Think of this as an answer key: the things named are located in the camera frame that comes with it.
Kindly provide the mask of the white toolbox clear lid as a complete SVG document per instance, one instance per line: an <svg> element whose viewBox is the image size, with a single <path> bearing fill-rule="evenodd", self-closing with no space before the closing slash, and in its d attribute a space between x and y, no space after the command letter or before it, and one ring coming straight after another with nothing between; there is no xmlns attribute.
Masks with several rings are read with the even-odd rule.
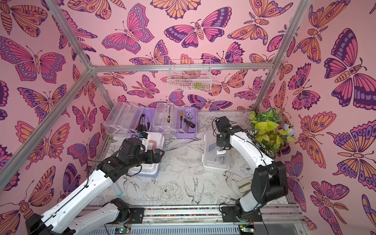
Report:
<svg viewBox="0 0 376 235"><path fill-rule="evenodd" d="M204 154L202 163L205 171L223 173L230 169L231 156L229 150L217 146L216 136L208 130L204 136Z"/></svg>

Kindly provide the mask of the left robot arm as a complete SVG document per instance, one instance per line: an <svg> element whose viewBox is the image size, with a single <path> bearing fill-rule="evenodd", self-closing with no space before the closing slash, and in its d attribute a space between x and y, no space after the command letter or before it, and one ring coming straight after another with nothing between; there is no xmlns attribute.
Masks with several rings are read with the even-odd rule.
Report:
<svg viewBox="0 0 376 235"><path fill-rule="evenodd" d="M127 223L131 219L129 204L116 198L101 209L85 216L77 215L103 190L129 169L142 164L159 163L165 152L147 149L147 139L126 138L118 151L100 162L88 179L68 197L42 215L33 214L25 222L29 235L81 235L110 222Z"/></svg>

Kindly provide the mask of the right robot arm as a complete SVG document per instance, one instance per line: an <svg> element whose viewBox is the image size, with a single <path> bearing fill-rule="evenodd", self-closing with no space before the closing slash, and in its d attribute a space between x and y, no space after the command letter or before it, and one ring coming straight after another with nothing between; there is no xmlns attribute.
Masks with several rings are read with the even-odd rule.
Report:
<svg viewBox="0 0 376 235"><path fill-rule="evenodd" d="M238 219L249 220L268 202L288 194L284 163L264 154L257 141L249 138L239 125L231 125L226 116L214 118L212 124L215 124L216 145L223 150L236 149L254 172L250 192L235 203Z"/></svg>

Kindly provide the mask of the black pliers in purple box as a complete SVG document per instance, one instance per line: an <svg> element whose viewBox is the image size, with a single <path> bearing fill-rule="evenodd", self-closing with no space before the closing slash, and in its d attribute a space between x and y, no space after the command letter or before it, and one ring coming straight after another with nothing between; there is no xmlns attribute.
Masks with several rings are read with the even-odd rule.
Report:
<svg viewBox="0 0 376 235"><path fill-rule="evenodd" d="M139 123L136 127L137 132L138 133L148 132L150 130L150 127L151 127L151 123L150 123L149 117L147 117L146 114L141 114Z"/></svg>

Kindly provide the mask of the adjustable wrench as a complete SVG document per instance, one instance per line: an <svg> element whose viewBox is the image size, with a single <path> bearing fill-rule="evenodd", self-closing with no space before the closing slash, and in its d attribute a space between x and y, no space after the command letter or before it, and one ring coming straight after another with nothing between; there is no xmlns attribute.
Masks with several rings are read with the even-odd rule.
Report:
<svg viewBox="0 0 376 235"><path fill-rule="evenodd" d="M186 113L186 119L192 121L193 116L192 116L192 114L190 112ZM185 132L188 133L189 129L190 129L190 127L187 127L187 125L186 125Z"/></svg>

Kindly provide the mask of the yellow screwdriver in lid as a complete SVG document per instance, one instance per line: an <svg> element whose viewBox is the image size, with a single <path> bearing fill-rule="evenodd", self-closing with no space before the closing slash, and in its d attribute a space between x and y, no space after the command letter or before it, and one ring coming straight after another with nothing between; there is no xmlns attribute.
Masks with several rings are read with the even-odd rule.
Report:
<svg viewBox="0 0 376 235"><path fill-rule="evenodd" d="M171 106L168 108L168 116L167 116L167 123L170 123L171 120Z"/></svg>

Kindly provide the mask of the potted green plant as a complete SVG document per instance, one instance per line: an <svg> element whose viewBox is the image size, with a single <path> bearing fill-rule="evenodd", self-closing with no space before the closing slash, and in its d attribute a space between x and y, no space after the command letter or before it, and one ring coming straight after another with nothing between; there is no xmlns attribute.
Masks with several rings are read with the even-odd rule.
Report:
<svg viewBox="0 0 376 235"><path fill-rule="evenodd" d="M261 113L252 111L249 121L247 136L256 142L256 146L264 154L274 159L290 153L289 145L295 141L295 130L281 110L268 108Z"/></svg>

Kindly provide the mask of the left purple toolbox clear lid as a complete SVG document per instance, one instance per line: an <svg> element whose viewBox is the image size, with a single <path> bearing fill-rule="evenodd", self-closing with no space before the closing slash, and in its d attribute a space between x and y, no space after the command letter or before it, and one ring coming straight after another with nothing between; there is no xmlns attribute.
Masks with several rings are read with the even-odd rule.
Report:
<svg viewBox="0 0 376 235"><path fill-rule="evenodd" d="M133 103L116 103L107 117L104 127L105 133L112 137L130 137L137 135L136 127L141 114L149 117L152 131L152 123L156 109L153 107L138 106Z"/></svg>

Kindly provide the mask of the work glove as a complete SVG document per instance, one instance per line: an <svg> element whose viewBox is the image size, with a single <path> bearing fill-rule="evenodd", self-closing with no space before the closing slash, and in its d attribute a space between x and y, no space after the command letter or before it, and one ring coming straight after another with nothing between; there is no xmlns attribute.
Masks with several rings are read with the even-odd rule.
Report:
<svg viewBox="0 0 376 235"><path fill-rule="evenodd" d="M252 177L247 177L236 182L236 186L241 194L246 194L251 191Z"/></svg>

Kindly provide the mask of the black handled tool purple box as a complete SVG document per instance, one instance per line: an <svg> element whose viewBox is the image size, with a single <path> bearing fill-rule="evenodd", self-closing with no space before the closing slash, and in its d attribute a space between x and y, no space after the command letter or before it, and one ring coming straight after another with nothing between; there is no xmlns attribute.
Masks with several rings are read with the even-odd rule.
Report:
<svg viewBox="0 0 376 235"><path fill-rule="evenodd" d="M184 123L187 125L187 127L195 128L195 124L186 118L184 119Z"/></svg>

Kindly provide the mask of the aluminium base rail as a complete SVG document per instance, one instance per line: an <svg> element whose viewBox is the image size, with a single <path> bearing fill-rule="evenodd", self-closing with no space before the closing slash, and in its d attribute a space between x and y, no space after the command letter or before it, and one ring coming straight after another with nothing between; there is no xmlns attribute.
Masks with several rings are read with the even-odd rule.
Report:
<svg viewBox="0 0 376 235"><path fill-rule="evenodd" d="M131 207L129 218L118 223L115 207L90 207L69 228L77 235L309 235L297 206L267 205L242 221L234 206Z"/></svg>

